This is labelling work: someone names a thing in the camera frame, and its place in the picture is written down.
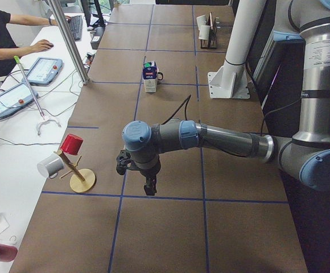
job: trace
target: white cup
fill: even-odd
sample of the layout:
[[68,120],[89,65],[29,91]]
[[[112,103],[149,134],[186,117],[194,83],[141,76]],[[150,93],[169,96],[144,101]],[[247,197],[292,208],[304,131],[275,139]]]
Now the white cup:
[[38,163],[38,170],[42,176],[46,178],[54,178],[57,176],[57,172],[65,167],[63,160],[59,155],[53,153],[48,158]]
[[208,40],[210,30],[211,30],[211,26],[201,26],[199,31],[199,39]]
[[201,26],[204,26],[207,24],[207,16],[202,15],[197,17],[197,25],[198,25],[198,30],[200,30]]

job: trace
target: white stand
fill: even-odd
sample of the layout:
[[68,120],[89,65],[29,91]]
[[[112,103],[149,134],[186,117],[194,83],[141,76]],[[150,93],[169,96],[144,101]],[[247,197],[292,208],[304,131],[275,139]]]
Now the white stand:
[[224,65],[208,72],[211,98],[250,98],[245,62],[266,0],[240,0]]

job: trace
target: blue and white device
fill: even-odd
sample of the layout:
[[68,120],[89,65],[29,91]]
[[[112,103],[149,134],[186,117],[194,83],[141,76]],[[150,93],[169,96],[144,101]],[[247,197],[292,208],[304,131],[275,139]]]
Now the blue and white device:
[[32,85],[49,85],[63,67],[63,60],[40,57],[27,72]]
[[27,87],[21,83],[0,94],[0,118],[11,115],[30,104],[34,98]]

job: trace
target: robotic arm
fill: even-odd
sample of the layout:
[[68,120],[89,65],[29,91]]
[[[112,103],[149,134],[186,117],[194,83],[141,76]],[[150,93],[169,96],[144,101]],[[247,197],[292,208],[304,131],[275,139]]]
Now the robotic arm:
[[205,147],[275,162],[304,185],[330,190],[330,1],[278,1],[274,31],[279,40],[280,35],[285,39],[300,35],[306,41],[300,125],[291,139],[179,119],[151,127],[133,121],[122,132],[125,150],[117,157],[117,172],[140,171],[146,177],[146,194],[154,195],[161,168],[159,154]]

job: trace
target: white table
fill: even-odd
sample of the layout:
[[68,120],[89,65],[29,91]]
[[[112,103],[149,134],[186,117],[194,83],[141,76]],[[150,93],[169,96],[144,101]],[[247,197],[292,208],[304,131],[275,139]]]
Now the white table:
[[[83,28],[82,40],[76,42],[76,45],[84,60],[86,53],[94,53],[94,50],[90,46],[90,34],[86,31],[85,23]],[[25,69],[29,69],[38,57],[55,57],[63,60],[62,70],[49,86],[33,87],[39,93],[41,107],[57,115],[77,101],[82,83],[78,74],[73,74],[75,66],[59,28],[42,28],[32,44],[41,39],[49,40],[54,47],[49,51],[24,56],[21,63]],[[20,72],[14,73],[14,76],[19,81],[22,78]],[[62,84],[51,91],[62,81]],[[9,77],[2,85],[2,89],[7,90],[16,84],[17,82]],[[41,127],[41,136],[37,135],[36,130],[40,113],[33,110],[36,109],[35,104],[31,104],[30,107],[32,109],[25,108],[0,121],[0,138],[14,143],[60,143],[74,106],[57,117],[61,127],[55,122],[45,124]],[[15,146],[0,140],[0,216],[4,216],[9,223],[9,227],[0,234],[0,243],[7,243],[10,239],[16,238],[15,246],[19,248],[46,180],[39,174],[36,165],[58,148],[58,144]],[[11,265],[12,262],[0,262],[0,273],[8,272]]]

